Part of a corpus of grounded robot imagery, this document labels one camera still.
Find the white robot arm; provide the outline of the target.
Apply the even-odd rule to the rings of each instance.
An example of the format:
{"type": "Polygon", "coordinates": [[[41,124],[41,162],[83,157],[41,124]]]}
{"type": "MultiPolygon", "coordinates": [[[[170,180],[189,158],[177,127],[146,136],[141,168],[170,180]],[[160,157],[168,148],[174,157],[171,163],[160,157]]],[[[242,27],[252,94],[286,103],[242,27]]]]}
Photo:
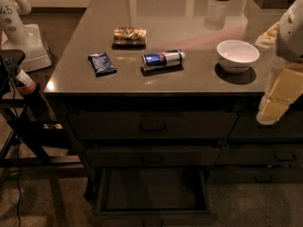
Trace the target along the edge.
{"type": "Polygon", "coordinates": [[[303,0],[295,0],[263,37],[269,35],[277,58],[258,106],[261,125],[274,125],[303,94],[303,0]]]}

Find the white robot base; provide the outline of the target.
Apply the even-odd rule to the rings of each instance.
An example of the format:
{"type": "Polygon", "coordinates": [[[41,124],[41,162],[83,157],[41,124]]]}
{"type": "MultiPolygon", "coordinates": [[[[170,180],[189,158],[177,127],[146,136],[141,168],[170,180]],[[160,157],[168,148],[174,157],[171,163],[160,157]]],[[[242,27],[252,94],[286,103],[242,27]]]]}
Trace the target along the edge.
{"type": "Polygon", "coordinates": [[[52,65],[49,48],[37,24],[25,25],[21,15],[31,13],[27,0],[0,0],[0,28],[2,50],[20,49],[25,53],[21,68],[38,71],[52,65]]]}

